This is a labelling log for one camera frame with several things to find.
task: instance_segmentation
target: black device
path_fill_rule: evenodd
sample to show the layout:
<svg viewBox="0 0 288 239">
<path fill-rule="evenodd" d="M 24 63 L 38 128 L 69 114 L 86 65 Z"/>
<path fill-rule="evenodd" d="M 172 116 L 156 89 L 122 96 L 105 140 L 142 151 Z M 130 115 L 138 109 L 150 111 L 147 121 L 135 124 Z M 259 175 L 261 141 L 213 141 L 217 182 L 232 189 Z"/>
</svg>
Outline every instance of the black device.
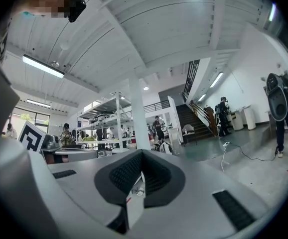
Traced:
<svg viewBox="0 0 288 239">
<path fill-rule="evenodd" d="M 68 6 L 69 8 L 64 12 L 64 17 L 69 18 L 70 22 L 75 22 L 86 8 L 86 2 L 85 0 L 70 0 Z"/>
</svg>

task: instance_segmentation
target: ceiling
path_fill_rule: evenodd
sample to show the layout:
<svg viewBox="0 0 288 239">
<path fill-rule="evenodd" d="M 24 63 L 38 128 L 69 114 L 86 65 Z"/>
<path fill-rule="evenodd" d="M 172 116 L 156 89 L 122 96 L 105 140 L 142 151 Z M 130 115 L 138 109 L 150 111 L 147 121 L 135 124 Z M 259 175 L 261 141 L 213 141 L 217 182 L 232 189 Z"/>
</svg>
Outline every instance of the ceiling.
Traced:
<svg viewBox="0 0 288 239">
<path fill-rule="evenodd" d="M 212 77 L 238 50 L 246 22 L 263 27 L 270 10 L 268 0 L 85 1 L 75 23 L 23 14 L 12 20 L 3 70 L 22 99 L 73 114 L 117 89 L 128 96 L 133 73 L 142 88 L 159 92 L 185 83 L 189 61 L 212 57 Z M 65 77 L 24 64 L 23 54 L 57 61 Z"/>
</svg>

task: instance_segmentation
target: sneaker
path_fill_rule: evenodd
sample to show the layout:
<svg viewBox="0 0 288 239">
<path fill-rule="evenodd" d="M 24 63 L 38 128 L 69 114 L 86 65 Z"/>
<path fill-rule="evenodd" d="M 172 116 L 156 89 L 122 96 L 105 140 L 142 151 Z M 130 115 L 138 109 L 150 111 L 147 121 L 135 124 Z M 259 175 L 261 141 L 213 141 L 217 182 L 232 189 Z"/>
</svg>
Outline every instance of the sneaker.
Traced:
<svg viewBox="0 0 288 239">
<path fill-rule="evenodd" d="M 284 156 L 284 152 L 278 150 L 278 157 L 283 157 L 283 156 Z"/>
</svg>

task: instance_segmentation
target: ceiling light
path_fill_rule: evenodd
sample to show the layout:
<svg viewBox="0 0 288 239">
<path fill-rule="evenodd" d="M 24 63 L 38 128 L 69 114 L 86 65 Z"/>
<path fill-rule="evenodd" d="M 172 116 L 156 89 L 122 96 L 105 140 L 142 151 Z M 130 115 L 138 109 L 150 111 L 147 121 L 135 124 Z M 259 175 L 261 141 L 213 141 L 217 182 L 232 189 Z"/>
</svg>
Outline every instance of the ceiling light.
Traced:
<svg viewBox="0 0 288 239">
<path fill-rule="evenodd" d="M 276 5 L 273 3 L 273 7 L 272 7 L 272 10 L 271 10 L 270 15 L 269 15 L 269 21 L 273 21 L 274 16 L 275 16 L 275 12 L 276 12 Z"/>
<path fill-rule="evenodd" d="M 215 86 L 215 84 L 218 82 L 219 78 L 222 77 L 222 75 L 223 75 L 223 73 L 220 73 L 220 74 L 217 76 L 217 78 L 214 80 L 213 84 L 210 85 L 211 88 Z"/>
<path fill-rule="evenodd" d="M 205 96 L 206 96 L 206 94 L 203 94 L 198 101 L 202 101 L 202 99 L 203 99 Z"/>
<path fill-rule="evenodd" d="M 34 104 L 34 105 L 39 105 L 39 106 L 43 106 L 43 107 L 47 107 L 47 108 L 50 108 L 50 107 L 51 107 L 51 105 L 47 105 L 47 104 L 44 104 L 44 103 L 40 103 L 40 102 L 31 100 L 31 99 L 27 99 L 26 101 L 27 101 L 28 103 L 32 103 L 32 104 Z"/>
<path fill-rule="evenodd" d="M 38 69 L 40 69 L 40 70 L 42 70 L 44 72 L 47 72 L 49 74 L 54 75 L 56 77 L 63 78 L 63 76 L 64 76 L 63 72 L 61 72 L 61 71 L 59 71 L 59 70 L 57 70 L 55 68 L 52 68 L 52 67 L 50 67 L 50 66 L 48 66 L 46 64 L 43 64 L 43 63 L 39 62 L 38 60 L 36 60 L 34 58 L 31 58 L 31 57 L 29 57 L 27 55 L 23 55 L 22 61 L 24 63 L 26 63 L 26 64 L 34 66 L 34 67 L 36 67 L 36 68 L 38 68 Z"/>
</svg>

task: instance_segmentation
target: white cable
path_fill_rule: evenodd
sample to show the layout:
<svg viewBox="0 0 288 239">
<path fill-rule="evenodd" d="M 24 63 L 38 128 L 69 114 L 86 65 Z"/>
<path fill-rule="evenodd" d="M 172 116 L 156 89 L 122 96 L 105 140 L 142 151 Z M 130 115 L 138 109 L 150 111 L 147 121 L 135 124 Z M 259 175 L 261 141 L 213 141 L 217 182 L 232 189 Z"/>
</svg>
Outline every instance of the white cable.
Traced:
<svg viewBox="0 0 288 239">
<path fill-rule="evenodd" d="M 223 168 L 223 161 L 224 161 L 224 157 L 225 157 L 225 153 L 226 153 L 226 146 L 224 146 L 224 155 L 223 155 L 223 160 L 222 162 L 220 163 L 222 169 L 223 169 L 223 172 L 224 172 L 224 168 Z"/>
</svg>

